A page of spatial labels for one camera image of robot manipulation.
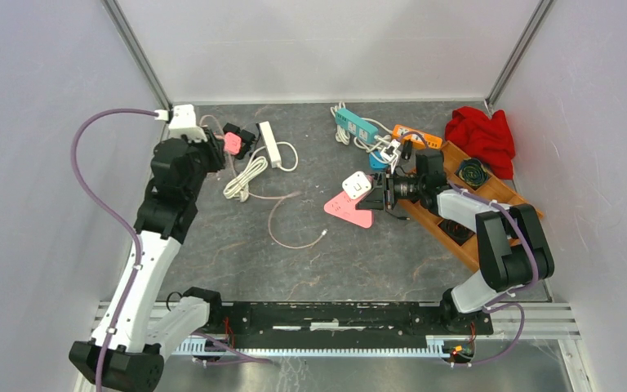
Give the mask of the small black adapter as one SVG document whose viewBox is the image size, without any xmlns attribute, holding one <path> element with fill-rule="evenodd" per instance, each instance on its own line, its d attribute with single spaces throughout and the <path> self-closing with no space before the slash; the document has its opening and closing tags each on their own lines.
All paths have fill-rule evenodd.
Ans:
<svg viewBox="0 0 627 392">
<path fill-rule="evenodd" d="M 227 134 L 227 133 L 233 133 L 233 134 L 235 134 L 235 135 L 238 135 L 238 134 L 240 133 L 240 131 L 241 131 L 241 128 L 240 128 L 239 126 L 234 125 L 234 124 L 232 124 L 232 123 L 230 123 L 230 122 L 226 123 L 226 124 L 223 126 L 223 132 L 224 132 L 225 134 Z"/>
</svg>

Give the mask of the black power adapter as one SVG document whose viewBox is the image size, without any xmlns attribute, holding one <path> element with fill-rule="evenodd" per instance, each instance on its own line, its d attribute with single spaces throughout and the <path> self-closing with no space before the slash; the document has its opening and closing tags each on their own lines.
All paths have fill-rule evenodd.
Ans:
<svg viewBox="0 0 627 392">
<path fill-rule="evenodd" d="M 405 140 L 402 144 L 401 159 L 405 161 L 409 160 L 411 158 L 412 151 L 413 142 L 411 140 Z"/>
</svg>

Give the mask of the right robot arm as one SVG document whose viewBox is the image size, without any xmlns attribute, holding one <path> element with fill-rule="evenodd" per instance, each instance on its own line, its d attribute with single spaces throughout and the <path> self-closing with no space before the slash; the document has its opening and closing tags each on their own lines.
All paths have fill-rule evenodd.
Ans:
<svg viewBox="0 0 627 392">
<path fill-rule="evenodd" d="M 447 290 L 438 320 L 450 333 L 462 332 L 472 314 L 490 311 L 505 296 L 514 296 L 554 274 L 554 258 L 536 209 L 488 200 L 447 178 L 443 154 L 417 154 L 415 171 L 399 175 L 388 169 L 371 177 L 359 210 L 390 211 L 398 201 L 418 202 L 426 211 L 454 221 L 474 234 L 479 269 Z"/>
</svg>

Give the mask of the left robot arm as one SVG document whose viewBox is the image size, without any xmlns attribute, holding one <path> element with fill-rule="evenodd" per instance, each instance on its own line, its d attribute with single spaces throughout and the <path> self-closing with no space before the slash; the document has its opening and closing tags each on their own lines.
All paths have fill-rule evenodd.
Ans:
<svg viewBox="0 0 627 392">
<path fill-rule="evenodd" d="M 168 357 L 199 328 L 224 322 L 220 293 L 191 287 L 178 306 L 149 323 L 162 281 L 197 215 L 196 201 L 210 173 L 225 166 L 224 142 L 202 136 L 157 144 L 152 177 L 131 227 L 132 246 L 109 307 L 87 341 L 76 341 L 69 360 L 96 390 L 153 391 Z"/>
</svg>

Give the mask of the white charger plug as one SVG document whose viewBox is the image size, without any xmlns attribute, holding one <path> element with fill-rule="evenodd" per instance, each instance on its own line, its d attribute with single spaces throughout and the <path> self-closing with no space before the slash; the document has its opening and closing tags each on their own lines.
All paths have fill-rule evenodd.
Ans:
<svg viewBox="0 0 627 392">
<path fill-rule="evenodd" d="M 342 181 L 342 189 L 351 200 L 361 198 L 371 188 L 371 177 L 363 171 L 356 171 Z"/>
</svg>

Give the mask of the orange power strip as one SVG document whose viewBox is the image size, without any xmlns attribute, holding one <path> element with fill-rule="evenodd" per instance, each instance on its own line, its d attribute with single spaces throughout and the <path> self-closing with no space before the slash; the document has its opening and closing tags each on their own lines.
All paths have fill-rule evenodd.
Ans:
<svg viewBox="0 0 627 392">
<path fill-rule="evenodd" d="M 402 124 L 397 124 L 394 127 L 392 136 L 401 142 L 410 140 L 415 149 L 441 149 L 443 143 L 442 138 L 438 136 L 430 135 L 427 132 L 406 127 Z"/>
</svg>

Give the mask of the pink folding plug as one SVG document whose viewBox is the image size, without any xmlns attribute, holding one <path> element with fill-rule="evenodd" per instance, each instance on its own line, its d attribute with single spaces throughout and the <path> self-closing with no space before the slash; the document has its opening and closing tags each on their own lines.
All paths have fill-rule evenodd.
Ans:
<svg viewBox="0 0 627 392">
<path fill-rule="evenodd" d="M 242 138 L 235 133 L 228 132 L 224 136 L 224 151 L 232 156 L 240 154 L 242 149 Z"/>
</svg>

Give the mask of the teal power strip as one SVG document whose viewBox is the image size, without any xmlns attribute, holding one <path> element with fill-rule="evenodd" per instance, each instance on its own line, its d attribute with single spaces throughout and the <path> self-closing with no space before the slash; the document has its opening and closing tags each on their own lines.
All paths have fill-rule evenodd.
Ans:
<svg viewBox="0 0 627 392">
<path fill-rule="evenodd" d="M 360 118 L 346 108 L 338 108 L 335 112 L 336 124 L 351 136 L 358 138 L 364 143 L 371 144 L 376 141 L 378 136 L 378 128 Z"/>
</svg>

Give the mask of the white usb power strip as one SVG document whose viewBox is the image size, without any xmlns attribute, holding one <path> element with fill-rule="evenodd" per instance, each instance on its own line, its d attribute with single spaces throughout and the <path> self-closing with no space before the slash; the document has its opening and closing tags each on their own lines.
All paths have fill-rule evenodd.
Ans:
<svg viewBox="0 0 627 392">
<path fill-rule="evenodd" d="M 278 144 L 274 137 L 273 129 L 270 125 L 270 122 L 258 122 L 257 126 L 265 143 L 266 151 L 271 162 L 271 167 L 280 168 L 282 165 L 282 157 L 278 149 Z"/>
</svg>

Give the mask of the pink square power strip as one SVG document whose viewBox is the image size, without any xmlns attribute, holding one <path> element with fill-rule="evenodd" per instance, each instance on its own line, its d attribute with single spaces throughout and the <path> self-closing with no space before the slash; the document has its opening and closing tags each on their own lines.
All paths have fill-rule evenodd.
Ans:
<svg viewBox="0 0 627 392">
<path fill-rule="evenodd" d="M 324 204 L 323 210 L 343 221 L 369 229 L 373 224 L 373 213 L 370 210 L 357 209 L 358 202 L 358 199 L 351 199 L 345 191 L 341 191 Z"/>
</svg>

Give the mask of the blue folding extension socket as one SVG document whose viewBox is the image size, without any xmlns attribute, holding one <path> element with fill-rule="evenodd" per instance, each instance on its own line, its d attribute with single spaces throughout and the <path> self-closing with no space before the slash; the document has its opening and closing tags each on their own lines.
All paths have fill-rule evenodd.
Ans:
<svg viewBox="0 0 627 392">
<path fill-rule="evenodd" d="M 389 165 L 377 154 L 369 154 L 369 165 L 373 171 L 383 171 Z"/>
</svg>

